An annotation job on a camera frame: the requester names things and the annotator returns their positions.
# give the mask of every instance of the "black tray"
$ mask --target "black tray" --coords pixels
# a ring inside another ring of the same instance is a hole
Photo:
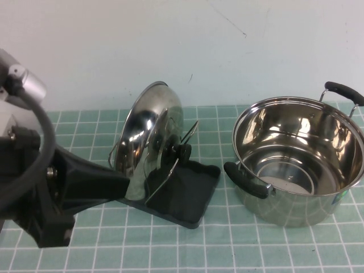
[[[176,166],[168,181],[147,204],[146,199],[118,201],[185,228],[195,229],[200,225],[220,174],[221,170],[217,166],[206,166],[190,160],[183,166]],[[146,191],[152,188],[153,192],[164,177],[160,172],[151,173]]]

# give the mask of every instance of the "pot handle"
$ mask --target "pot handle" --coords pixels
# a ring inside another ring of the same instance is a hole
[[[349,100],[351,100],[354,104],[358,106],[364,106],[364,97],[354,89],[347,87],[342,84],[337,84],[336,82],[328,81],[325,83],[325,89],[326,91],[335,92]]]
[[[224,164],[224,170],[234,184],[243,191],[260,199],[266,199],[268,197],[268,188],[264,185],[258,185],[244,177],[239,171],[238,165],[234,162],[226,162]]]

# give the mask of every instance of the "pot lid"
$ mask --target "pot lid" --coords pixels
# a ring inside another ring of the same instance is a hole
[[[181,144],[182,132],[183,109],[177,94],[162,81],[152,83],[132,106],[115,145],[112,167],[130,179],[128,199],[145,198],[144,181],[153,170],[167,168],[163,172],[167,179],[180,158],[189,159],[191,147]]]

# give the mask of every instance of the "green grid mat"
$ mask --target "green grid mat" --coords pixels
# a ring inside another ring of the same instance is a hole
[[[353,104],[332,103],[344,113]],[[231,130],[247,106],[186,107],[185,131],[197,119],[192,160],[221,168],[199,228],[189,230],[118,202],[76,216],[69,247],[38,249],[16,224],[0,234],[0,272],[309,273],[364,272],[364,186],[313,227],[285,229],[255,217],[239,201],[222,164],[236,160]],[[362,109],[353,120],[364,129]],[[57,142],[107,166],[128,110],[64,111],[49,116]]]

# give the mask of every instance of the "stainless steel pot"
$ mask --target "stainless steel pot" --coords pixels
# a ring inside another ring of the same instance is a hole
[[[355,104],[349,116],[322,102],[327,91]],[[315,225],[334,213],[364,173],[364,136],[351,119],[364,97],[327,82],[319,101],[276,97],[246,109],[233,130],[238,162],[226,162],[247,209],[280,226]]]

